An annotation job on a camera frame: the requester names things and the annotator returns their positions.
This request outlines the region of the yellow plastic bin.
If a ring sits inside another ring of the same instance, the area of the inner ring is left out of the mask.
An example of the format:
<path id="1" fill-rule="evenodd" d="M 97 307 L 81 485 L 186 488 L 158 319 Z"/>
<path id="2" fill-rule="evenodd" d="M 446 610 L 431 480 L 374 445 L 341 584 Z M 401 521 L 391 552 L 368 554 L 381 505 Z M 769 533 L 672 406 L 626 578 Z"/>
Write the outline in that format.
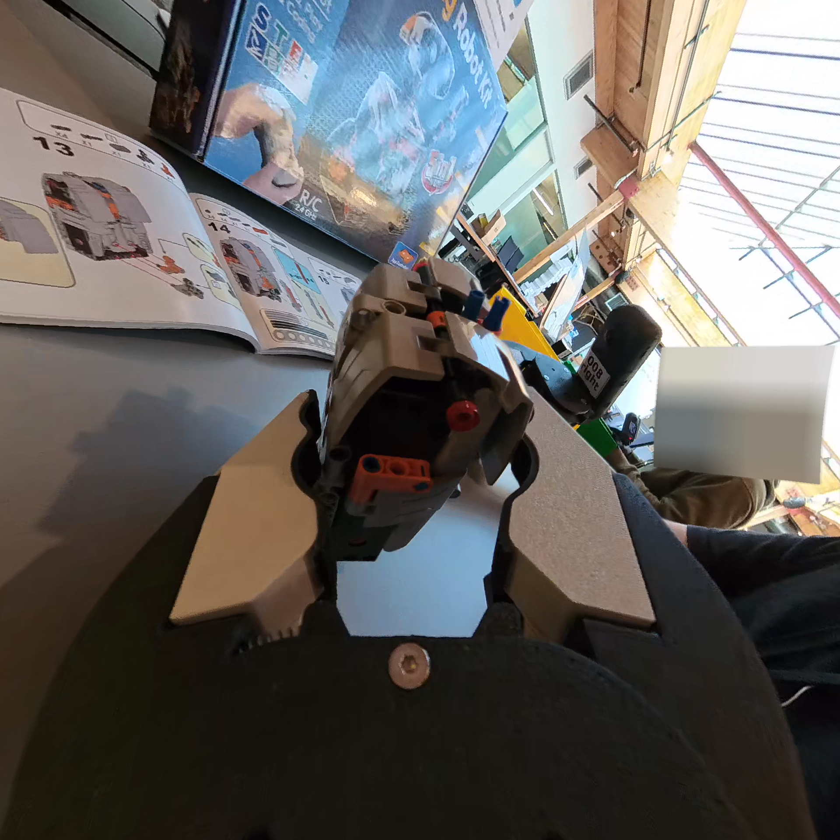
<path id="1" fill-rule="evenodd" d="M 509 307 L 502 320 L 500 330 L 497 331 L 498 338 L 519 344 L 536 353 L 547 355 L 552 361 L 559 362 L 560 359 L 552 350 L 550 342 L 545 339 L 537 323 L 529 318 L 530 309 L 520 303 L 508 286 L 501 286 L 490 297 L 490 303 L 492 304 L 500 299 L 507 300 Z"/>

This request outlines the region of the red pipe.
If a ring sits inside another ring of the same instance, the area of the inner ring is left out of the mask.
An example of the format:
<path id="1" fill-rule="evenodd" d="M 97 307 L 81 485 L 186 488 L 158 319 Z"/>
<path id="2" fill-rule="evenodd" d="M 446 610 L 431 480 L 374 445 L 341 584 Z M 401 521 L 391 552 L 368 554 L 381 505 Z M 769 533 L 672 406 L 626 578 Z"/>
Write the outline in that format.
<path id="1" fill-rule="evenodd" d="M 732 179 L 722 170 L 720 165 L 715 162 L 708 152 L 706 152 L 697 141 L 689 145 L 691 152 L 696 156 L 698 161 L 706 167 L 716 179 L 719 185 L 723 188 L 726 194 L 743 210 L 749 217 L 752 224 L 759 229 L 763 238 L 770 241 L 770 243 L 781 253 L 785 260 L 791 265 L 793 272 L 799 275 L 803 281 L 811 288 L 818 296 L 821 304 L 831 311 L 836 318 L 839 318 L 839 302 L 837 296 L 825 287 L 825 285 L 814 275 L 809 267 L 801 257 L 789 246 L 782 235 L 770 225 L 758 209 L 750 202 L 746 195 L 735 185 Z"/>

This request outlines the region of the green plastic bin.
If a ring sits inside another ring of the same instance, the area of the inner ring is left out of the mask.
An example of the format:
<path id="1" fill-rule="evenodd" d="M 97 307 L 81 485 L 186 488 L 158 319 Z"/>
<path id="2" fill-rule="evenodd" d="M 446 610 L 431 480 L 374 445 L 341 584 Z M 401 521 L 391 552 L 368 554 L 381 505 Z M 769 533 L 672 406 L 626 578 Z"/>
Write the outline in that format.
<path id="1" fill-rule="evenodd" d="M 604 460 L 619 449 L 612 429 L 600 417 L 580 423 L 575 430 Z"/>

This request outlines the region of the blue toy kit box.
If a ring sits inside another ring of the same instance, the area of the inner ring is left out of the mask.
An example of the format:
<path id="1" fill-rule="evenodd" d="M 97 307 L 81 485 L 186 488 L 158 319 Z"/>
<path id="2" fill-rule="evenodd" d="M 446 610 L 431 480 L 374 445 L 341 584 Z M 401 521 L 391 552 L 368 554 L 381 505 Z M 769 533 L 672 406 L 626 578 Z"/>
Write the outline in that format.
<path id="1" fill-rule="evenodd" d="M 210 170 L 412 269 L 508 115 L 530 2 L 178 1 L 150 127 Z"/>

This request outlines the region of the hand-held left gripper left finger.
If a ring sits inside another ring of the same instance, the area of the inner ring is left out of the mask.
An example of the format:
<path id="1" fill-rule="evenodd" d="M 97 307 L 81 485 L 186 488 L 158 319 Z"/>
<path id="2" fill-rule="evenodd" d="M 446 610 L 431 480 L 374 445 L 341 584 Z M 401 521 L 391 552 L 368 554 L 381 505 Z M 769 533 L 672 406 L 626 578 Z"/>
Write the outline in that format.
<path id="1" fill-rule="evenodd" d="M 324 594 L 318 571 L 318 395 L 301 392 L 216 474 L 170 612 L 179 627 L 245 616 L 280 641 L 302 635 Z"/>

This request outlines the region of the large skylight window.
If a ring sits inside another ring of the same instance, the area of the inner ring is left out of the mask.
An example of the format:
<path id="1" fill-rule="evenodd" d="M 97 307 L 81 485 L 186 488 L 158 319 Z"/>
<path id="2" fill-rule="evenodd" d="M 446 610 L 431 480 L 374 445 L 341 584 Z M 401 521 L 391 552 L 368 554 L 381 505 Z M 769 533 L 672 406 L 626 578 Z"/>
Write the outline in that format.
<path id="1" fill-rule="evenodd" d="M 680 259 L 646 281 L 684 340 L 838 346 L 838 318 L 695 155 L 697 141 L 838 299 L 838 2 L 690 2 L 658 162 L 677 165 Z"/>

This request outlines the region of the grey orange toy robot model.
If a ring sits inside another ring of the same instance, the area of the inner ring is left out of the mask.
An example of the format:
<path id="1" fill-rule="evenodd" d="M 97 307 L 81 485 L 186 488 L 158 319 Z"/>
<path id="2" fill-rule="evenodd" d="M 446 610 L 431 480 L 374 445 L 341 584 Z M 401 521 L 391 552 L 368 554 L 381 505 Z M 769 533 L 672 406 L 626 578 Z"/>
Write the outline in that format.
<path id="1" fill-rule="evenodd" d="M 323 411 L 318 499 L 331 563 L 404 548 L 470 471 L 492 486 L 526 433 L 532 398 L 487 301 L 461 266 L 373 268 L 338 335 Z"/>

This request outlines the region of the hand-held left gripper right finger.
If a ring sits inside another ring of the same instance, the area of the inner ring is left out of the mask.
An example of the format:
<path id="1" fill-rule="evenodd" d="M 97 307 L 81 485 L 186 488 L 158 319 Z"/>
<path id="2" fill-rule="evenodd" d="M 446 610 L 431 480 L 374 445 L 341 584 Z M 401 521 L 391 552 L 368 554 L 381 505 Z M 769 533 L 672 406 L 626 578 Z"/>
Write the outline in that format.
<path id="1" fill-rule="evenodd" d="M 526 638 L 562 642 L 593 619 L 649 631 L 655 612 L 611 467 L 529 387 L 527 460 L 500 523 L 500 594 Z"/>

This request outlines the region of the grey desk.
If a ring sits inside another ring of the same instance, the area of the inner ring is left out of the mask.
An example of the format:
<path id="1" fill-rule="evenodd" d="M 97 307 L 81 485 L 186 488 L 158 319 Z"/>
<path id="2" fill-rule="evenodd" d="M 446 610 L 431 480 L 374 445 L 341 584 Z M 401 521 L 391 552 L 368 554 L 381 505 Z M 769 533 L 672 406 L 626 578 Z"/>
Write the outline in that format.
<path id="1" fill-rule="evenodd" d="M 146 132 L 154 83 L 46 2 L 2 2 L 2 87 L 111 125 L 190 191 L 363 276 L 368 259 Z M 2 632 L 72 635 L 182 499 L 329 363 L 215 332 L 2 327 Z"/>

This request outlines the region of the open white instruction booklet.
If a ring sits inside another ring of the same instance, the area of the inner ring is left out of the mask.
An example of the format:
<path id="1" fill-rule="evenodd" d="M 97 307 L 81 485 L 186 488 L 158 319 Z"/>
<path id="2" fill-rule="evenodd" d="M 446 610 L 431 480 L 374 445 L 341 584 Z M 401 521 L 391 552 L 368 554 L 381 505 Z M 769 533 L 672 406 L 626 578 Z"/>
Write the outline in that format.
<path id="1" fill-rule="evenodd" d="M 3 89 L 2 322 L 205 329 L 331 360 L 361 279 L 189 193 L 135 138 Z"/>

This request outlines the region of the person's black shirt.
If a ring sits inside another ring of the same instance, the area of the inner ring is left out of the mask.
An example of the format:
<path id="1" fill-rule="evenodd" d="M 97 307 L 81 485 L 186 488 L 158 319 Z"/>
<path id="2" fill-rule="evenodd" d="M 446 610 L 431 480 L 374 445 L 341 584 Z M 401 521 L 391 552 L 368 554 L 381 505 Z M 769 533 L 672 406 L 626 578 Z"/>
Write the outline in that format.
<path id="1" fill-rule="evenodd" d="M 729 601 L 772 678 L 816 834 L 839 838 L 839 539 L 671 524 Z"/>

